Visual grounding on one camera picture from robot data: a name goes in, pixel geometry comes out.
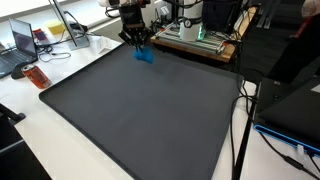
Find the gray mat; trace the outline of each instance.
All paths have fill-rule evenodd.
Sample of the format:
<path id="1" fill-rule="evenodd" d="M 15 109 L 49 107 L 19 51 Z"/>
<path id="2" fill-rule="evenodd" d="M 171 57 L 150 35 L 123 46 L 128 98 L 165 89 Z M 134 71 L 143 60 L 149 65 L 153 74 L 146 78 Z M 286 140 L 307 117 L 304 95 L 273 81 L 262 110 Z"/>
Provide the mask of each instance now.
<path id="1" fill-rule="evenodd" d="M 211 179 L 236 75 L 157 51 L 148 64 L 133 51 L 120 46 L 40 99 L 135 179 Z"/>

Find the laptop screen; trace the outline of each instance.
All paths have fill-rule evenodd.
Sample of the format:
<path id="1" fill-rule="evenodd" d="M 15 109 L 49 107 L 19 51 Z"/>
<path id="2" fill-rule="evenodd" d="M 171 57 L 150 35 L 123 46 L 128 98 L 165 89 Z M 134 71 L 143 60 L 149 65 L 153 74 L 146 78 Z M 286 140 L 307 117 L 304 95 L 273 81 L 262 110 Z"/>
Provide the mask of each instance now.
<path id="1" fill-rule="evenodd" d="M 31 25 L 15 19 L 9 19 L 9 22 L 17 49 L 26 54 L 37 57 Z"/>

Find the keyboard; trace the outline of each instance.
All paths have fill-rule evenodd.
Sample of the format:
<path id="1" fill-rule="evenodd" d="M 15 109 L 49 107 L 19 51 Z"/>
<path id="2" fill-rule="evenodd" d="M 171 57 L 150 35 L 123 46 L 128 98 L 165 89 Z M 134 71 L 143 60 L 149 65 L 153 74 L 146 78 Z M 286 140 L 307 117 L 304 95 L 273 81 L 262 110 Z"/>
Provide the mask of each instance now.
<path id="1" fill-rule="evenodd" d="M 33 59 L 33 56 L 24 54 L 18 50 L 13 50 L 0 56 L 0 65 L 6 65 L 14 68 L 17 64 L 22 62 L 32 62 Z"/>

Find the floor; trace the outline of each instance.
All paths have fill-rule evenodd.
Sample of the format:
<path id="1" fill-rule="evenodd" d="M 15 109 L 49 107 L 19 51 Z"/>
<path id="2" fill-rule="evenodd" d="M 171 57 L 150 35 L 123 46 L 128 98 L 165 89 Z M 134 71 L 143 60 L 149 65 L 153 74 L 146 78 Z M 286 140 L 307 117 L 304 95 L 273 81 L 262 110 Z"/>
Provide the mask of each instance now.
<path id="1" fill-rule="evenodd" d="M 293 34 L 302 22 L 300 16 L 302 2 L 303 0 L 283 0 L 282 4 L 277 9 L 269 30 L 256 28 L 254 24 L 250 27 L 243 40 L 244 47 L 241 58 L 242 70 L 253 68 L 261 71 L 263 74 L 267 74 L 270 71 L 288 43 L 286 38 Z M 223 66 L 221 63 L 208 62 L 205 60 L 203 60 L 202 63 L 212 66 Z M 320 58 L 306 67 L 293 84 L 299 84 L 308 77 L 311 77 L 317 67 L 320 67 Z M 255 71 L 246 71 L 244 75 L 249 81 L 255 83 L 258 83 L 261 80 L 261 75 Z M 4 132 L 4 127 L 6 126 L 0 126 L 0 132 Z M 3 133 L 0 133 L 0 135 L 0 142 L 4 142 L 6 136 L 9 135 L 14 136 L 13 140 L 21 138 L 12 127 L 6 136 L 3 135 Z M 0 161 L 0 179 L 50 179 L 49 175 L 43 169 L 34 154 L 32 154 L 29 147 L 25 144 L 22 144 L 5 156 L 0 155 Z"/>

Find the person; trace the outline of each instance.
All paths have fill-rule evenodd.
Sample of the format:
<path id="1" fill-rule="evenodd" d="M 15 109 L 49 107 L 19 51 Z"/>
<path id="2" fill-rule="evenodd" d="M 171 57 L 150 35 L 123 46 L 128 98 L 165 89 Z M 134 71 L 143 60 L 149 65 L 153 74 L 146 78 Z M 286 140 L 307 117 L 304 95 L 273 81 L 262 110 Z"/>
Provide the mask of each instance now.
<path id="1" fill-rule="evenodd" d="M 310 20 L 299 37 L 284 49 L 267 75 L 270 79 L 290 84 L 304 67 L 320 56 L 320 0 L 306 0 L 301 14 Z M 315 75 L 320 76 L 320 67 Z"/>

